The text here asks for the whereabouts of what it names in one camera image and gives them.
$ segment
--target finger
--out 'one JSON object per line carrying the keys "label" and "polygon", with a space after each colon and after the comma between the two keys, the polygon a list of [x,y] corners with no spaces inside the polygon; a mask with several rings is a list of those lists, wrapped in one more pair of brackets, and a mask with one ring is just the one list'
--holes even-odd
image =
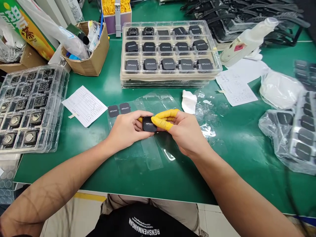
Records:
{"label": "finger", "polygon": [[139,122],[138,120],[135,120],[135,125],[142,131],[143,130],[143,124]]}
{"label": "finger", "polygon": [[136,138],[139,141],[139,140],[142,140],[142,139],[149,138],[149,137],[153,136],[154,134],[155,133],[141,131],[141,132],[137,132]]}
{"label": "finger", "polygon": [[173,124],[167,121],[164,121],[160,118],[157,117],[151,117],[151,121],[153,122],[154,125],[156,125],[159,128],[162,128],[166,131],[169,131],[170,128],[172,128]]}
{"label": "finger", "polygon": [[136,120],[136,119],[139,119],[139,117],[153,116],[154,114],[148,111],[137,110],[137,111],[131,112],[130,115],[133,119]]}
{"label": "finger", "polygon": [[139,128],[139,127],[137,127],[136,125],[134,125],[134,128],[135,128],[135,130],[136,130],[137,132],[141,132],[141,131],[142,131],[142,129]]}
{"label": "finger", "polygon": [[179,112],[178,109],[166,110],[166,111],[156,114],[155,117],[159,119],[168,118],[168,117],[176,117],[178,112]]}

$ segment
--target stacked trays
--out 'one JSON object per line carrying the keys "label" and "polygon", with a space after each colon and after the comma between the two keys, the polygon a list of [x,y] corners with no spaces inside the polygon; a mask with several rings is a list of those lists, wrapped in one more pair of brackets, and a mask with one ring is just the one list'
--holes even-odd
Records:
{"label": "stacked trays", "polygon": [[58,65],[7,74],[0,90],[0,154],[57,150],[68,80]]}
{"label": "stacked trays", "polygon": [[124,23],[122,88],[195,88],[223,70],[206,21]]}
{"label": "stacked trays", "polygon": [[316,92],[304,92],[298,99],[290,139],[290,154],[316,165]]}

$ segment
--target spray bottle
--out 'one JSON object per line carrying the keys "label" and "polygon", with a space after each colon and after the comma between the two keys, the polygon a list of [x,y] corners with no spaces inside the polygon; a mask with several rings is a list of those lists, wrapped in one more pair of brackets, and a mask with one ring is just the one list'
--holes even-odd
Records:
{"label": "spray bottle", "polygon": [[243,57],[263,44],[264,37],[279,24],[273,17],[268,17],[252,29],[246,29],[220,54],[224,66],[233,66]]}

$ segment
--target white cloth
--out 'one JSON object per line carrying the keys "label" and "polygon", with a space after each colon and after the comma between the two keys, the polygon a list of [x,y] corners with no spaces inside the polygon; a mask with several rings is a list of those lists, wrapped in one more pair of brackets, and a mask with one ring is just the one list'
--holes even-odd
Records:
{"label": "white cloth", "polygon": [[195,106],[197,104],[198,98],[191,92],[183,90],[182,93],[182,108],[184,112],[188,114],[195,114]]}

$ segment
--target clear plastic blister tray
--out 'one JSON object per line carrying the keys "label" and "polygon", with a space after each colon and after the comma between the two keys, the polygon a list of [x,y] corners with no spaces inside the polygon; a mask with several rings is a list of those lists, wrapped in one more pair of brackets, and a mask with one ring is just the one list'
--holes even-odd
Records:
{"label": "clear plastic blister tray", "polygon": [[0,169],[3,170],[0,176],[0,204],[11,204],[14,201],[13,178],[18,163],[19,159],[0,160]]}
{"label": "clear plastic blister tray", "polygon": [[316,166],[316,92],[303,92],[296,105],[290,154]]}
{"label": "clear plastic blister tray", "polygon": [[123,27],[120,79],[214,80],[223,70],[206,21],[132,22]]}
{"label": "clear plastic blister tray", "polygon": [[307,61],[296,60],[294,73],[306,90],[316,91],[316,64]]}
{"label": "clear plastic blister tray", "polygon": [[6,76],[0,90],[0,154],[56,150],[68,80],[59,65]]}

